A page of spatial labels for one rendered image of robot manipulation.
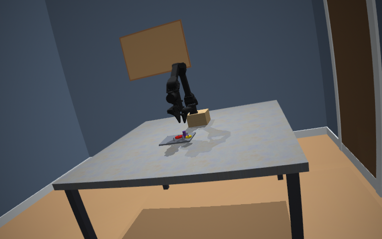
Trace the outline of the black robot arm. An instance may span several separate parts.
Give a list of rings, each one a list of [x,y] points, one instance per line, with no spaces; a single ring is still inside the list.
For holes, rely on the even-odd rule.
[[[172,64],[172,71],[171,71],[171,77],[166,83],[166,93],[168,95],[166,96],[166,101],[168,103],[173,103],[176,100],[181,99],[180,96],[180,83],[178,81],[178,76],[181,79],[181,83],[185,92],[184,102],[186,107],[191,107],[192,111],[189,115],[197,114],[198,111],[196,109],[196,105],[198,105],[198,102],[196,98],[194,97],[194,94],[191,92],[188,80],[186,77],[186,64],[184,62],[182,63],[174,63]],[[179,104],[176,104],[176,106],[172,106],[168,109],[169,114],[175,114],[175,112],[180,111]]]

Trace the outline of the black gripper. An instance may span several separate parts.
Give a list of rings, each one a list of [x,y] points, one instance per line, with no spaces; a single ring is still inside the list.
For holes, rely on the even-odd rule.
[[[183,122],[186,123],[187,115],[189,112],[192,111],[192,108],[191,107],[184,108],[182,102],[183,102],[183,100],[179,99],[179,100],[176,100],[175,102],[172,103],[174,106],[176,106],[176,104],[179,104],[181,110],[177,111],[177,112],[175,112],[175,114],[171,114],[171,115],[174,115],[179,123],[181,123],[181,116],[182,116]],[[182,112],[182,113],[180,114],[180,112]]]

